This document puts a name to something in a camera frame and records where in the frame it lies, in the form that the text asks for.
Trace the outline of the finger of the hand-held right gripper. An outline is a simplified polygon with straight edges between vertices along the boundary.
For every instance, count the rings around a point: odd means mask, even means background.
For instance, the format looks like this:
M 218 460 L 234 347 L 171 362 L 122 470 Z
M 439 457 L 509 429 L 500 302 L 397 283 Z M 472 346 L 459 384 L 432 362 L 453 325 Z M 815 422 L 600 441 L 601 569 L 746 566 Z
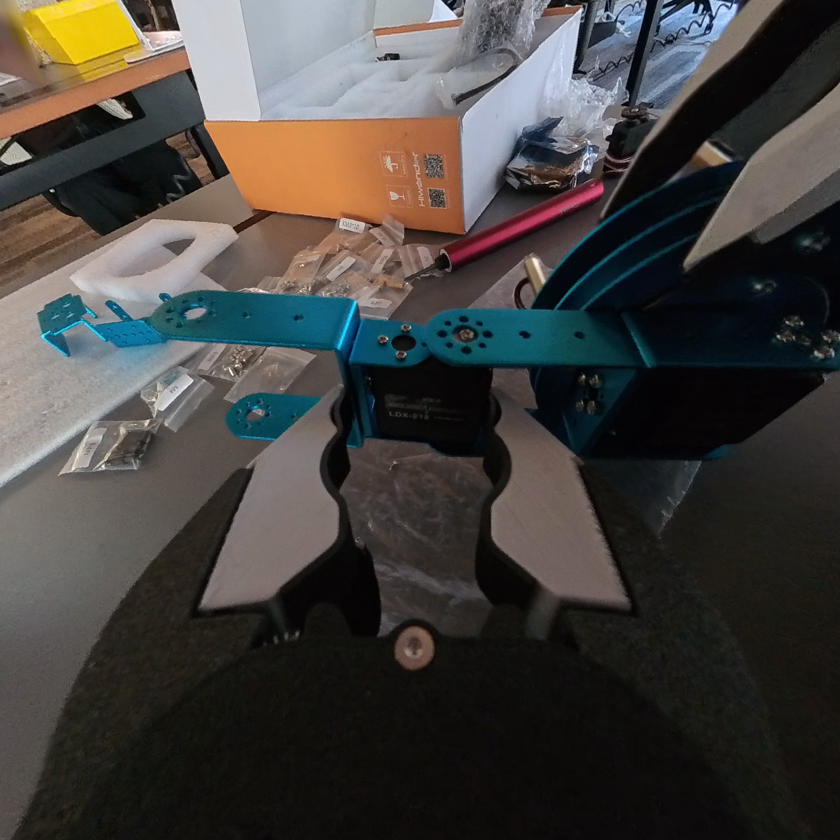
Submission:
M 690 272 L 742 242 L 767 245 L 838 197 L 839 100 L 824 98 L 743 166 L 682 266 Z
M 604 205 L 601 219 L 665 184 L 838 20 L 838 1 L 748 2 L 656 121 Z

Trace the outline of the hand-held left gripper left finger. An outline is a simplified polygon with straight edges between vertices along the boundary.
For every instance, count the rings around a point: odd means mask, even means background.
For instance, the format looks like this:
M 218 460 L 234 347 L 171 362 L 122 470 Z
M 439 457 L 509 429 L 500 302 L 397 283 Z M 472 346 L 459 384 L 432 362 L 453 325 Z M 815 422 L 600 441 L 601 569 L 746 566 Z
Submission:
M 379 633 L 375 565 L 341 493 L 352 407 L 345 388 L 334 386 L 253 461 L 199 616 L 256 613 L 275 635 L 294 637 L 314 606 L 328 604 L 353 635 Z

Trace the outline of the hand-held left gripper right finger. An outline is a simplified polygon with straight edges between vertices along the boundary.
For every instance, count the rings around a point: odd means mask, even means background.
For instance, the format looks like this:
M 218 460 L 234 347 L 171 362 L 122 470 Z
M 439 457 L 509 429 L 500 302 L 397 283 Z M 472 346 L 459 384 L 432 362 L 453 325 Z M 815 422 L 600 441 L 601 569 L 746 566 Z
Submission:
M 491 394 L 479 520 L 478 585 L 521 611 L 525 637 L 547 640 L 568 611 L 631 614 L 578 459 L 508 394 Z

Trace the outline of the blue toy robot arm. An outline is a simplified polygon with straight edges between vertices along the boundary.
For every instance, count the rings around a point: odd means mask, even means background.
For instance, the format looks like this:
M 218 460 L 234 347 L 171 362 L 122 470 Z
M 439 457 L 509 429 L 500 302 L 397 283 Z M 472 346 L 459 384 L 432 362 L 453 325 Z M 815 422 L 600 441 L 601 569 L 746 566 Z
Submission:
M 585 459 L 686 459 L 740 445 L 838 371 L 838 198 L 766 244 L 690 274 L 738 163 L 625 205 L 530 308 L 363 322 L 344 298 L 192 291 L 151 327 L 180 341 L 333 352 L 360 441 L 479 451 L 495 369 L 529 372 L 536 420 Z

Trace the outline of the red electric screwdriver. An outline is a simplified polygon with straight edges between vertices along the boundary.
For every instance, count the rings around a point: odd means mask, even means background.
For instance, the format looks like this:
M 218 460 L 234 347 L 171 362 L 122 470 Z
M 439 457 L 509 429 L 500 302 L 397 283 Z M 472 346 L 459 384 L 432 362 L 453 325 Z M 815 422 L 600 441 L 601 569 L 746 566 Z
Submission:
M 445 246 L 429 267 L 420 269 L 406 279 L 414 281 L 431 276 L 435 271 L 450 273 L 470 265 L 592 206 L 602 199 L 604 192 L 605 185 L 599 179 L 576 186 L 495 226 Z

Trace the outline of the grey work desk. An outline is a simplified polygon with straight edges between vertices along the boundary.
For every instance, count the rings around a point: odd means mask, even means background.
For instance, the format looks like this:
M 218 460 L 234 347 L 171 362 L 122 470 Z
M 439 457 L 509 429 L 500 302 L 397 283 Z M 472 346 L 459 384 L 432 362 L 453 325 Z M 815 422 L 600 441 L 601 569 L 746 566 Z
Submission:
M 220 396 L 135 472 L 2 489 L 2 838 L 18 829 L 68 692 L 156 555 L 259 449 Z M 838 837 L 838 379 L 700 467 L 660 538 L 738 639 L 814 838 Z

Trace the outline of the desk with orange edge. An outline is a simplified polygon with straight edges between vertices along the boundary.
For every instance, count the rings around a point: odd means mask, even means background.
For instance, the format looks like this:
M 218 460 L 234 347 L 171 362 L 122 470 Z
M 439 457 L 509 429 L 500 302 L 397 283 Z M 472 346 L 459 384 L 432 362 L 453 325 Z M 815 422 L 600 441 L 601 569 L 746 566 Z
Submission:
M 229 174 L 205 124 L 205 112 L 184 47 L 130 64 L 121 50 L 73 67 L 43 69 L 45 83 L 19 80 L 2 86 L 2 138 L 15 140 L 99 102 L 129 95 L 140 114 L 67 150 L 36 156 L 2 171 L 3 211 L 79 175 L 153 143 L 192 132 L 213 177 Z

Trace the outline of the clear plastic bag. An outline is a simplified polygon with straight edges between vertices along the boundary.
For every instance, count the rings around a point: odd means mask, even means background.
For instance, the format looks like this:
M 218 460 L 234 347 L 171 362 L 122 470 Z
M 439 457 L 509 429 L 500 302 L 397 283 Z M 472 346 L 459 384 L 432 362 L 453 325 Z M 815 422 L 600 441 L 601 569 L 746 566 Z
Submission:
M 353 533 L 371 551 L 381 592 L 381 634 L 418 619 L 473 637 L 490 604 L 476 583 L 480 512 L 490 490 L 482 458 L 425 444 L 372 440 L 349 449 L 343 484 Z M 697 475 L 698 460 L 580 461 L 591 494 L 607 487 L 659 537 Z

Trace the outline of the silver foil bags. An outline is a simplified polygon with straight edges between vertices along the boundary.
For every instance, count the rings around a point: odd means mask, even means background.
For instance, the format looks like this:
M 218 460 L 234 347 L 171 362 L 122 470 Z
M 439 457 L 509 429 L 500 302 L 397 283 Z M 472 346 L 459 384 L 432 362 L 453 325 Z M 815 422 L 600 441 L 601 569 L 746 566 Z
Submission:
M 562 120 L 548 118 L 522 129 L 503 174 L 513 189 L 562 193 L 591 179 L 599 146 L 561 132 Z

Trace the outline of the white ribbed foam sheet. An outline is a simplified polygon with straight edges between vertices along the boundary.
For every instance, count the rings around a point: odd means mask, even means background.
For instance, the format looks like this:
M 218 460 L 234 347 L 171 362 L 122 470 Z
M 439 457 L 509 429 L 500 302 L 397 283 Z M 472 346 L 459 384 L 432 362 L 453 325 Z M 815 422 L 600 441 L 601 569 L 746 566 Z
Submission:
M 37 312 L 67 293 L 79 293 L 70 276 L 109 249 L 99 248 L 2 297 L 2 485 L 204 349 L 177 341 L 120 349 L 81 327 L 68 332 L 66 357 L 41 339 Z

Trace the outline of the pile of small screw bags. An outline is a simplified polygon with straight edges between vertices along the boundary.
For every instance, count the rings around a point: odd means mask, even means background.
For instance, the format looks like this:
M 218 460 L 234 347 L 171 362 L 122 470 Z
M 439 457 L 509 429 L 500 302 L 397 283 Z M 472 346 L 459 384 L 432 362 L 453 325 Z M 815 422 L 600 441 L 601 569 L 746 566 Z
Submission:
M 424 329 L 390 321 L 388 314 L 412 289 L 402 268 L 406 248 L 393 225 L 371 234 L 341 218 L 327 247 L 299 252 L 287 272 L 267 288 L 226 290 L 202 278 L 176 297 L 155 303 L 116 301 L 131 317 L 147 319 L 168 342 L 209 344 L 214 350 L 255 349 L 263 361 L 290 365 L 318 353 L 334 355 L 339 381 L 352 402 L 347 446 L 368 439 L 423 442 L 434 399 L 415 391 L 434 360 Z

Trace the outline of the black bag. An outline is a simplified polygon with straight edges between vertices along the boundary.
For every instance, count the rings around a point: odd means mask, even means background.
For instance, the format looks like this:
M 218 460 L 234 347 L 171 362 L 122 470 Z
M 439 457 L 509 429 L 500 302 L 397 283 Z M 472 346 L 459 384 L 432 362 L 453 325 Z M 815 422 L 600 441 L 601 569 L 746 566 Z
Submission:
M 108 235 L 202 187 L 180 152 L 159 141 L 43 194 L 57 210 Z

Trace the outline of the yellow box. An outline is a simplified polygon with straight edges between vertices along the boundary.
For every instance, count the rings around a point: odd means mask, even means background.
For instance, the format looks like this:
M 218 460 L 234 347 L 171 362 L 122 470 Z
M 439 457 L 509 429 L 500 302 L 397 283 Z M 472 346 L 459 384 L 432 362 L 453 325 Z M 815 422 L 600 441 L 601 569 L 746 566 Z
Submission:
M 79 66 L 140 47 L 133 21 L 118 1 L 67 1 L 22 13 L 27 35 L 52 62 Z

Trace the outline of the blue metal bracket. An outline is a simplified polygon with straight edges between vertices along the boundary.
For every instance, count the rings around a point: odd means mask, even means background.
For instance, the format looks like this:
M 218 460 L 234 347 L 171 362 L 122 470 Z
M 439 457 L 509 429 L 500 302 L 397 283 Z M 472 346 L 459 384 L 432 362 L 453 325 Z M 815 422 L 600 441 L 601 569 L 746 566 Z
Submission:
M 66 334 L 77 327 L 88 329 L 100 341 L 119 349 L 168 342 L 146 318 L 131 317 L 115 300 L 105 300 L 104 305 L 115 321 L 102 321 L 79 295 L 66 294 L 46 303 L 37 314 L 40 338 L 66 358 L 70 357 Z

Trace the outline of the white foam frame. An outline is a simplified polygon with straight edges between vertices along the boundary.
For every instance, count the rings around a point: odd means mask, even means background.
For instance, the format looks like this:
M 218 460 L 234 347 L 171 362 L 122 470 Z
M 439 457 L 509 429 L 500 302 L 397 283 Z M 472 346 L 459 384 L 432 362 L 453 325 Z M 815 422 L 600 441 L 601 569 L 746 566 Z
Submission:
M 227 224 L 154 218 L 71 275 L 81 290 L 115 301 L 155 303 L 204 278 L 203 269 L 238 238 Z

